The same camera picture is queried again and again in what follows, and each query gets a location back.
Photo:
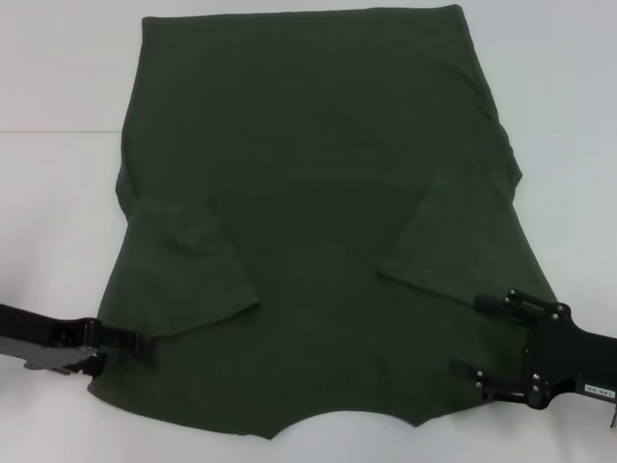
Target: dark green fabric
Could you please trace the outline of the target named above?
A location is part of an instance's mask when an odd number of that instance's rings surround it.
[[[524,330],[473,296],[554,298],[520,177],[458,6],[146,18],[99,316],[151,359],[110,357],[90,391],[267,438],[475,406],[450,358],[516,375]]]

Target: white background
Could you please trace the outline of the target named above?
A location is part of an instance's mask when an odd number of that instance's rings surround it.
[[[96,313],[124,231],[114,183],[143,16],[446,4],[0,0],[0,301],[56,317]],[[617,2],[460,4],[525,175],[516,209],[527,237],[577,324],[617,337]],[[0,358],[0,461],[617,458],[613,407],[576,395],[544,412],[492,404],[416,429],[338,412],[266,441],[133,416],[89,395],[87,384]]]

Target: t-shirt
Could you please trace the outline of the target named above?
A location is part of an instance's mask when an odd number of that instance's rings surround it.
[[[412,425],[478,404],[452,358],[516,377],[526,331],[476,313],[554,299],[463,12],[143,22],[99,317],[145,358],[90,386],[122,409],[274,437],[336,410]]]

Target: robotic arm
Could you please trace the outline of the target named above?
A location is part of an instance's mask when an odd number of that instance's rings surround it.
[[[611,427],[617,427],[617,368],[606,367],[617,358],[617,339],[578,328],[566,304],[515,289],[501,300],[477,296],[475,308],[529,327],[519,378],[499,378],[479,366],[452,363],[455,375],[475,383],[479,400],[525,403],[543,410],[560,394],[588,395],[616,405]]]
[[[588,395],[617,406],[617,339],[587,333],[569,306],[515,289],[501,300],[478,296],[475,308],[529,327],[519,378],[500,378],[481,366],[452,362],[453,374],[473,381],[482,402],[525,403],[543,410],[558,395]],[[25,360],[28,369],[97,376],[107,355],[146,357],[137,332],[104,326],[96,318],[58,320],[0,304],[0,354]],[[611,427],[617,427],[617,407]]]
[[[28,369],[97,376],[112,353],[141,355],[141,335],[96,318],[57,320],[0,304],[0,354],[25,360]]]

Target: label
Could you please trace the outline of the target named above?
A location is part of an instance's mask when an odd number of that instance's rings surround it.
[[[591,393],[595,395],[600,395],[606,398],[615,398],[615,392],[610,391],[608,389],[599,388],[598,386],[591,386],[589,384],[585,384],[585,392]]]

